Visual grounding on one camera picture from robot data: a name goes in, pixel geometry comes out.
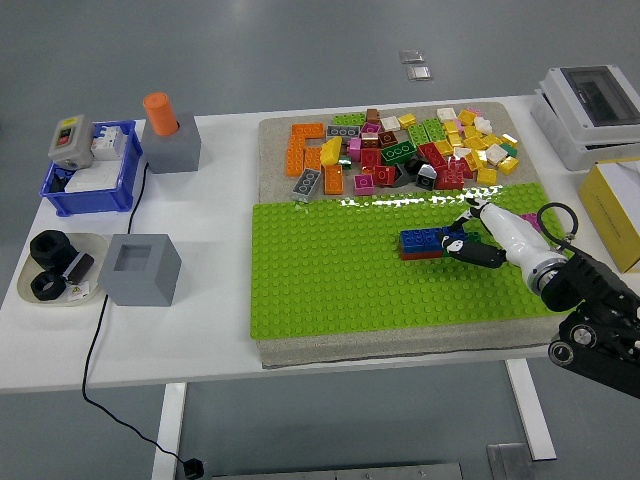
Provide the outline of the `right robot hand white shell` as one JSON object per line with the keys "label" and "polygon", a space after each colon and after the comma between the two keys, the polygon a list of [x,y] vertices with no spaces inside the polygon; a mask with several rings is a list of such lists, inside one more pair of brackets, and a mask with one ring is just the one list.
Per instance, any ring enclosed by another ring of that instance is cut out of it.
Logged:
{"label": "right robot hand white shell", "polygon": [[[564,264],[567,258],[552,250],[534,227],[521,217],[492,202],[469,198],[470,208],[449,227],[449,234],[437,233],[436,238],[445,251],[455,259],[489,268],[498,268],[505,261],[521,268],[527,280],[547,267]],[[473,218],[482,224],[501,248],[452,237],[452,232]]]}

